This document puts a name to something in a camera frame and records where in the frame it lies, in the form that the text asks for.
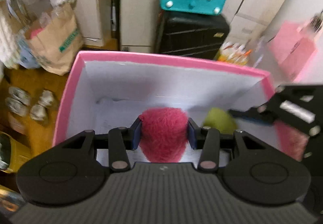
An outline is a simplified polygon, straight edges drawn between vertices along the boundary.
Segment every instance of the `blue cloth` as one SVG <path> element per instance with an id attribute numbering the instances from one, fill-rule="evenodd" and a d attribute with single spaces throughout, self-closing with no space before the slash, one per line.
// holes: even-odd
<path id="1" fill-rule="evenodd" d="M 40 68 L 36 58 L 31 53 L 30 47 L 23 35 L 17 36 L 17 44 L 20 48 L 20 61 L 19 64 L 27 69 Z"/>

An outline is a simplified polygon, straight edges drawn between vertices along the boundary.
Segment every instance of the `ribbed black surface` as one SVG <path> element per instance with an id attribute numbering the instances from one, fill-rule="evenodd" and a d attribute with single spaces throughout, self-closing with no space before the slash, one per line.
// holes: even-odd
<path id="1" fill-rule="evenodd" d="M 312 224 L 302 205 L 256 207 L 229 194 L 215 175 L 201 174 L 190 163 L 136 163 L 110 176 L 93 197 L 68 207 L 27 204 L 14 224 Z"/>

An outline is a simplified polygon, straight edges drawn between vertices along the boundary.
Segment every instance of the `pink box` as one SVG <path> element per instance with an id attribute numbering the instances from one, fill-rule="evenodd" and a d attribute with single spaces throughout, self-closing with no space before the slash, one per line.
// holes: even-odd
<path id="1" fill-rule="evenodd" d="M 83 130 L 105 134 L 114 127 L 130 126 L 151 107 L 181 108 L 201 125 L 211 107 L 248 110 L 273 94 L 270 73 L 259 69 L 188 57 L 82 51 L 64 89 L 53 145 Z M 275 148 L 288 151 L 288 134 L 280 125 L 240 119 L 237 123 Z M 192 159 L 192 152 L 182 162 Z M 104 164 L 106 159 L 98 151 L 97 160 Z"/>
<path id="2" fill-rule="evenodd" d="M 284 22 L 268 45 L 278 65 L 292 82 L 300 81 L 317 52 L 315 41 L 300 29 L 298 23 Z"/>

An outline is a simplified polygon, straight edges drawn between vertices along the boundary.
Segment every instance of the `pink fluffy toy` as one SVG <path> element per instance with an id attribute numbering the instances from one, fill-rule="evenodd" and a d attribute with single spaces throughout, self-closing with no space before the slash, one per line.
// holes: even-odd
<path id="1" fill-rule="evenodd" d="M 187 143 L 188 117 L 179 108 L 153 108 L 143 112 L 140 147 L 150 162 L 179 162 Z"/>

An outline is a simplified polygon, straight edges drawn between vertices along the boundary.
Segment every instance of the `yellow object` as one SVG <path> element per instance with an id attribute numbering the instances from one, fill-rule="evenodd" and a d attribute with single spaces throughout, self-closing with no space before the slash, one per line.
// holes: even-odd
<path id="1" fill-rule="evenodd" d="M 246 53 L 241 52 L 238 48 L 235 48 L 233 45 L 229 45 L 225 48 L 219 50 L 220 55 L 218 61 L 227 62 L 236 65 L 246 65 L 248 63 L 248 55 L 251 53 L 249 50 Z"/>
<path id="2" fill-rule="evenodd" d="M 213 37 L 221 38 L 222 36 L 224 36 L 224 33 L 216 33 Z"/>
<path id="3" fill-rule="evenodd" d="M 211 108 L 203 122 L 203 126 L 216 128 L 222 134 L 230 134 L 237 129 L 234 118 L 220 108 Z"/>
<path id="4" fill-rule="evenodd" d="M 7 188 L 7 187 L 5 187 L 5 186 L 0 185 L 0 198 L 1 198 L 4 194 L 6 194 L 6 192 L 7 192 L 7 191 L 14 192 L 13 190 L 11 190 L 11 189 L 9 189 L 9 188 Z"/>
<path id="5" fill-rule="evenodd" d="M 4 132 L 0 132 L 0 134 L 8 136 L 11 144 L 10 164 L 9 167 L 3 171 L 6 173 L 15 173 L 23 164 L 32 158 L 31 150 L 27 146 L 14 140 L 8 134 Z"/>

